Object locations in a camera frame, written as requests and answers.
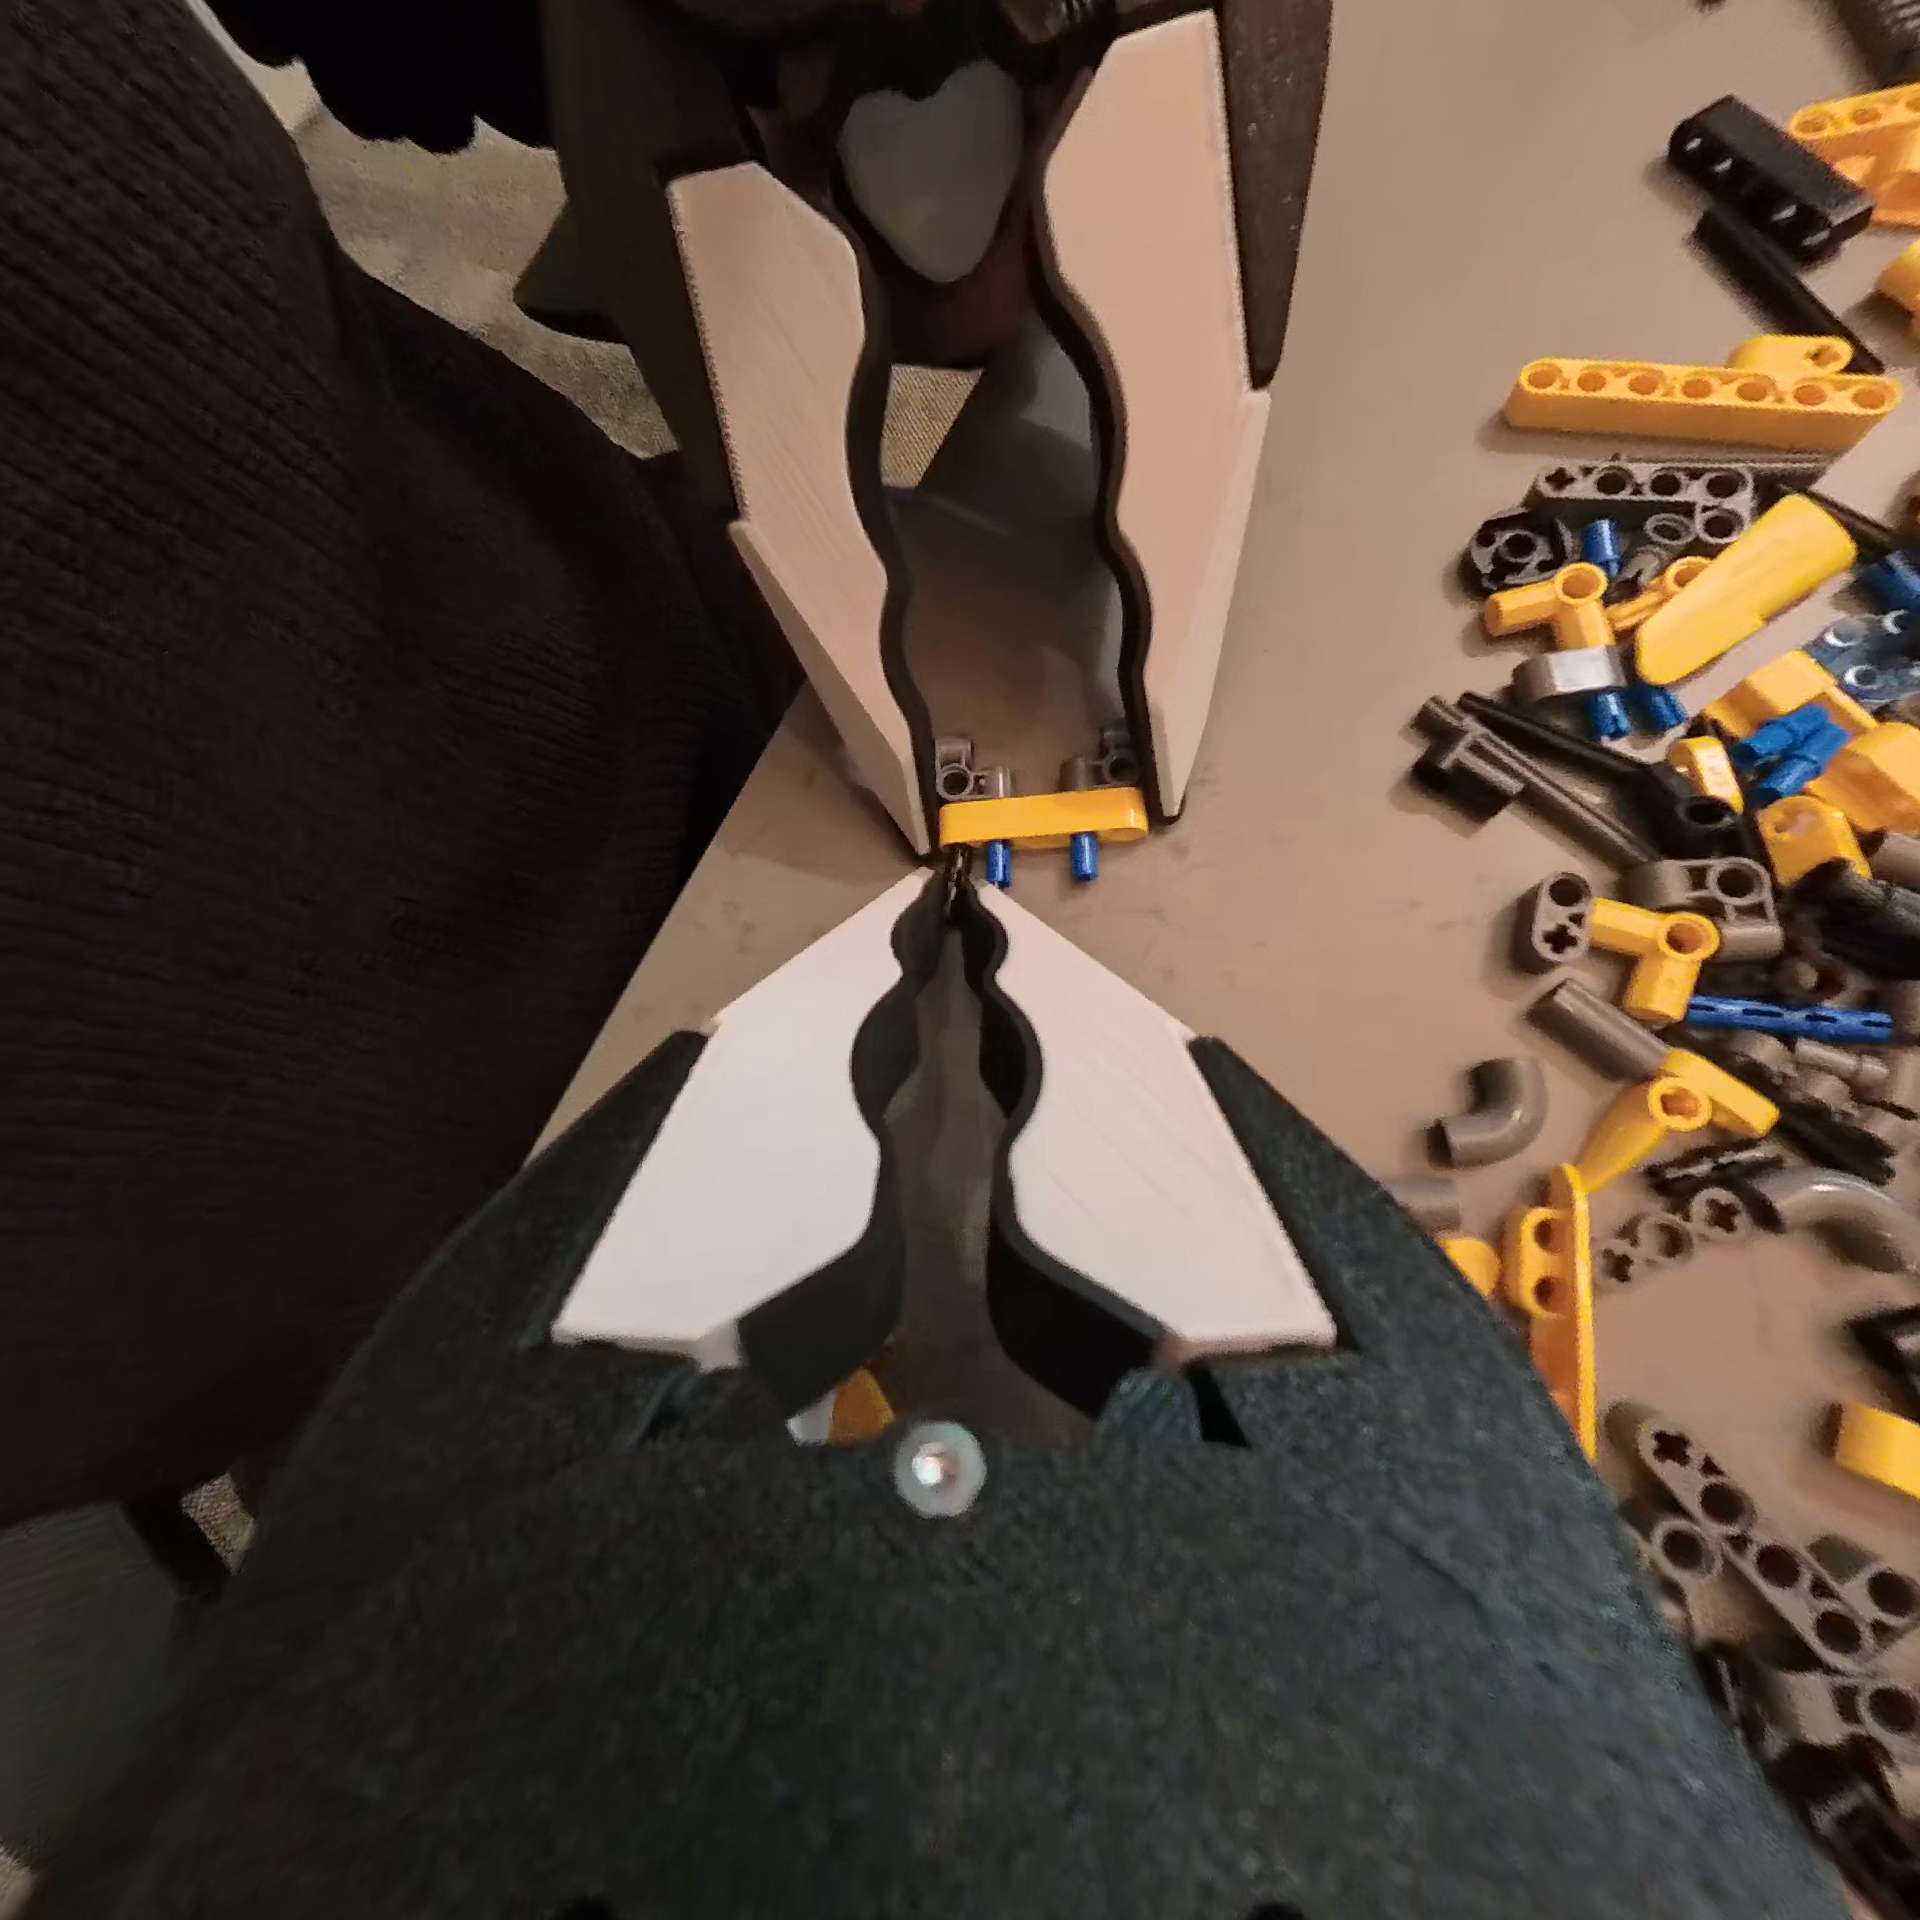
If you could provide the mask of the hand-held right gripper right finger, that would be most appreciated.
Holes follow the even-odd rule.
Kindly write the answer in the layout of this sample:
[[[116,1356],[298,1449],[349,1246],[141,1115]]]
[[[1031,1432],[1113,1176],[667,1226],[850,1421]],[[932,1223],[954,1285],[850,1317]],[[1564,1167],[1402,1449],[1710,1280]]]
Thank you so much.
[[[985,1296],[1007,1356],[1095,1421],[1137,1371],[1336,1350],[1191,1030],[993,886],[964,886],[960,940],[1003,1112]]]

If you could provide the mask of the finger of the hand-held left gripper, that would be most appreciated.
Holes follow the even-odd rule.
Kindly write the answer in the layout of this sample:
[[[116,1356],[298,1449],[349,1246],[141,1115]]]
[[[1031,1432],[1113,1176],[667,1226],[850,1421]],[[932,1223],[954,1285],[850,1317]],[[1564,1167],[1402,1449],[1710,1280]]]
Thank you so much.
[[[1270,399],[1250,375],[1218,18],[1119,34],[1038,159],[1038,279],[1096,416],[1119,696],[1177,824],[1202,755]]]
[[[733,542],[859,778],[932,854],[932,725],[903,651],[905,571],[879,485],[881,320],[856,239],[769,167],[669,188],[733,472]]]

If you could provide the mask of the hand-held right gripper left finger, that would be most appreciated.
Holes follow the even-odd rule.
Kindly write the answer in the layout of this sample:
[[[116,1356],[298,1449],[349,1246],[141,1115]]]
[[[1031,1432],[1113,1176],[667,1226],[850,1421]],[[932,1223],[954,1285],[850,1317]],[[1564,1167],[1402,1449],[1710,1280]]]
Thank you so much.
[[[921,873],[735,995],[700,1037],[553,1338],[753,1371],[781,1410],[811,1410],[861,1369],[903,1311],[881,1119],[914,1070],[939,960],[942,880]]]

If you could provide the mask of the yellow beam with blue pins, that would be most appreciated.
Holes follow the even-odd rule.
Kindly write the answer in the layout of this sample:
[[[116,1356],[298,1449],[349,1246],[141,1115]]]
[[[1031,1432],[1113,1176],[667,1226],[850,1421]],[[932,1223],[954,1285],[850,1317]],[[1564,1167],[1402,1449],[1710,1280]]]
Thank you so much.
[[[1018,792],[1007,766],[977,759],[964,736],[935,742],[939,851],[981,859],[989,886],[1009,889],[1016,854],[1068,854],[1068,876],[1092,882],[1108,843],[1130,847],[1149,833],[1139,755],[1128,722],[1108,722],[1092,755],[1063,761],[1051,792]]]

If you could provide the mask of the person's left hand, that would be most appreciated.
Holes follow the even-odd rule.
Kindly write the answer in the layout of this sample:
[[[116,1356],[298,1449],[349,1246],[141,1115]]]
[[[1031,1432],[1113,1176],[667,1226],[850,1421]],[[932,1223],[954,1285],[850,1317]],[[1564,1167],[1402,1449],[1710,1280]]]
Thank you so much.
[[[1009,220],[958,281],[932,281],[907,266],[879,269],[890,300],[896,367],[981,373],[1031,316],[1028,226]]]

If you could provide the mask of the pile of toy building parts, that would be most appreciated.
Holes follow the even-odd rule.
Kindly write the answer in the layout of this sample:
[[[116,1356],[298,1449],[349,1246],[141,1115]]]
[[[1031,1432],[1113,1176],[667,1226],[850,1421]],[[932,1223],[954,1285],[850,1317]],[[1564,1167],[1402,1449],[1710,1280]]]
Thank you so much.
[[[1467,531],[1529,485],[1525,512],[1629,552],[1609,590],[1637,606],[1612,651],[1647,730],[1584,755],[1508,744],[1595,799],[1644,856],[1584,839],[1592,895],[1650,918],[1716,918],[1717,954],[1650,960],[1603,948],[1595,916],[1534,950],[1522,932],[1564,856],[1495,830],[1500,882],[1457,882],[1420,854],[1443,918],[1387,1008],[1438,1065],[1505,1046],[1548,1059],[1548,1119],[1472,1172],[1415,1107],[1438,1068],[1381,1046],[1370,1085],[1419,1123],[1428,1179],[1467,1199],[1415,1201],[1439,1238],[1493,1262],[1508,1212],[1534,1206],[1624,1112],[1609,1052],[1558,1006],[1640,999],[1637,970],[1684,976],[1695,999],[1818,1014],[1813,1038],[1758,1025],[1653,1022],[1780,1112],[1764,1136],[1698,1123],[1592,1162],[1601,1442],[1633,1500],[1680,1508],[1668,1479],[1716,1483],[1709,1513],[1745,1534],[1724,1575],[1677,1600],[1710,1690],[1752,1727],[1793,1815],[1831,1856],[1858,1916],[1918,1916],[1918,908],[1830,899],[1849,856],[1918,817],[1849,815],[1851,797],[1918,797],[1918,722],[1893,712],[1876,755],[1876,696],[1825,664],[1824,631],[1893,610],[1858,579],[1901,542],[1871,495],[1918,465],[1918,353],[1854,348],[1865,270],[1889,239],[1835,239],[1817,214],[1830,292],[1805,285],[1766,220],[1813,200],[1831,163],[1789,134],[1789,108],[1842,80],[1830,3],[1381,3],[1372,76],[1410,131],[1420,242],[1410,320],[1438,328],[1443,416],[1420,451],[1424,501]],[[1863,948],[1830,948],[1840,916]]]

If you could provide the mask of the person's dark knit clothing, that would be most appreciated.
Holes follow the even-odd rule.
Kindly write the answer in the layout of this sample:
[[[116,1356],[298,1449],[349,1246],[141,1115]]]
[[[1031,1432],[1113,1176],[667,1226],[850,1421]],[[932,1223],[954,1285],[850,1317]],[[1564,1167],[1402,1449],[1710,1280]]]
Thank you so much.
[[[278,1447],[795,698],[719,519],[362,274],[178,3],[3,3],[3,1526]]]

